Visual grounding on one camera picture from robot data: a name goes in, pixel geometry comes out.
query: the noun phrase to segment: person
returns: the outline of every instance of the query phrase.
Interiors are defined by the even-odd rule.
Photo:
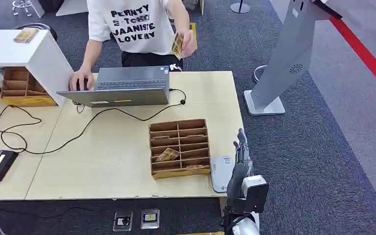
[[[197,40],[189,29],[189,15],[182,0],[87,0],[89,9],[89,41],[83,63],[70,79],[70,89],[80,90],[94,84],[92,67],[100,55],[103,42],[110,33],[122,50],[122,66],[164,66],[170,71],[182,69],[171,47],[174,32],[169,18],[173,18],[176,31],[183,37],[182,56],[190,56],[197,49]]]

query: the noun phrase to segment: red line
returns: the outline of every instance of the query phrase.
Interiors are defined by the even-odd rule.
[[[376,76],[376,58],[368,51],[363,43],[357,38],[357,36],[348,28],[348,26],[341,20],[335,17],[331,17],[330,21],[335,28],[341,33],[342,37],[350,44],[353,50],[357,53],[359,58],[364,64],[371,70]]]

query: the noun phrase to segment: hand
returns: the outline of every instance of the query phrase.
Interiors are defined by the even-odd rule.
[[[74,72],[70,79],[70,90],[76,91],[77,90],[77,81],[80,84],[80,90],[84,91],[84,78],[87,78],[87,89],[90,89],[94,83],[94,77],[91,70],[83,70],[79,69],[78,71]]]
[[[197,50],[197,38],[192,30],[179,30],[178,32],[183,37],[181,54],[185,58]]]

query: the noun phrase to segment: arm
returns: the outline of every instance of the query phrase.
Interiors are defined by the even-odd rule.
[[[189,30],[189,15],[181,0],[169,0],[168,11],[175,20],[176,31]]]
[[[80,85],[80,90],[84,91],[84,78],[87,78],[88,89],[93,86],[94,77],[92,73],[92,67],[100,55],[102,46],[103,46],[102,42],[98,42],[92,39],[90,39],[87,42],[83,63],[80,69],[74,72],[72,78],[70,79],[70,90],[72,91],[77,90],[77,81],[78,81]]]
[[[84,90],[84,78],[87,78],[87,88],[91,88],[94,83],[92,67],[100,55],[103,42],[110,39],[110,29],[106,24],[102,14],[98,10],[98,0],[87,0],[89,9],[89,41],[84,53],[83,64],[70,79],[70,89],[76,90],[77,81],[80,90]]]
[[[87,42],[86,52],[84,53],[83,64],[81,65],[80,70],[91,71],[93,65],[95,64],[97,58],[101,53],[101,48],[103,46],[102,42],[98,42],[90,39]]]
[[[167,8],[175,20],[176,31],[184,38],[182,55],[184,57],[190,56],[197,50],[197,39],[192,30],[189,29],[189,14],[181,0],[168,0]]]

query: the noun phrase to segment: cardboard organizer box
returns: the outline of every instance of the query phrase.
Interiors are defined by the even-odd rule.
[[[154,179],[210,173],[210,146],[204,119],[153,123],[149,126],[149,140]],[[167,148],[179,152],[178,157],[157,162]]]
[[[4,103],[20,107],[57,106],[25,67],[5,68],[0,97]]]

